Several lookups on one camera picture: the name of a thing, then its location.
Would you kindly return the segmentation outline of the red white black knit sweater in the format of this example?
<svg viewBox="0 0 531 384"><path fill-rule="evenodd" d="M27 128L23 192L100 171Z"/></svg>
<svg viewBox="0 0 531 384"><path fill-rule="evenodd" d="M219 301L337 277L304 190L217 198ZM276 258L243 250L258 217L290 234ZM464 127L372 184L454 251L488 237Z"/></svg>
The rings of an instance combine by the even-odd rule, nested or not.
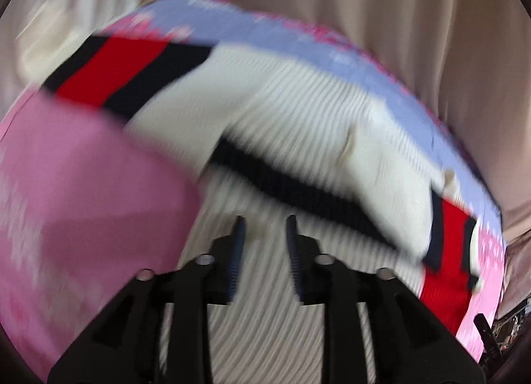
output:
<svg viewBox="0 0 531 384"><path fill-rule="evenodd" d="M210 383L324 383L324 307L295 291L291 215L350 269L392 270L457 340L480 282L467 168L386 98L269 50L95 35L39 99L70 114L70 130L94 120L161 165L112 173L120 156L105 148L92 170L117 194L67 226L77 257L94 258L97 241L126 254L104 307L139 271L178 271L245 219L237 292L208 307Z"/></svg>

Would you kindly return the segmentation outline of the pink floral bed sheet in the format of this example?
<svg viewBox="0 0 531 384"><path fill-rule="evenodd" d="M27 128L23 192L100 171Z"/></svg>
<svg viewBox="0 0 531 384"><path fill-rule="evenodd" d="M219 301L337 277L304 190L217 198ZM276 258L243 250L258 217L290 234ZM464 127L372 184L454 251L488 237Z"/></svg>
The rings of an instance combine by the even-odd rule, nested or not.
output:
<svg viewBox="0 0 531 384"><path fill-rule="evenodd" d="M467 168L463 202L478 221L480 282L456 337L481 367L483 342L473 318L483 313L491 322L501 292L505 245L498 207L446 127L369 55L333 32L219 0L159 0L82 44L95 35L231 43L293 56L386 98L407 129L420 132L423 123L436 129ZM126 258L103 241L96 242L94 258L77 257L79 242L67 232L73 218L100 216L105 198L117 194L92 165L106 162L105 148L120 156L112 173L140 168L152 174L161 165L94 120L70 130L72 116L39 99L43 83L26 90L1 123L1 324L24 363L48 382L68 344L104 308Z"/></svg>

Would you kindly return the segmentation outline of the white satin curtain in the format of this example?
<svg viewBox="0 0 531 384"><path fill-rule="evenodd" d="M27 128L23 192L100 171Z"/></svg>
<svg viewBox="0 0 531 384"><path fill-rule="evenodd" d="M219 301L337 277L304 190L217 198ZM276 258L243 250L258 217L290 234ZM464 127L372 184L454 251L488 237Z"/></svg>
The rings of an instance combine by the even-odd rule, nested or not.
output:
<svg viewBox="0 0 531 384"><path fill-rule="evenodd" d="M1 17L1 113L140 0L11 0Z"/></svg>

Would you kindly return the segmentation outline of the beige fabric backdrop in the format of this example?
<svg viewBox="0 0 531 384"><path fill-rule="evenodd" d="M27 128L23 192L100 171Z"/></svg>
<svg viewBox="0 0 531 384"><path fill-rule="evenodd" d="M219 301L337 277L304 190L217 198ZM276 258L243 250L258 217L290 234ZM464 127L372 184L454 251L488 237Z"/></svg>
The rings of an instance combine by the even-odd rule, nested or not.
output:
<svg viewBox="0 0 531 384"><path fill-rule="evenodd" d="M529 231L530 18L520 0L231 1L330 26L374 55L463 140L505 237Z"/></svg>

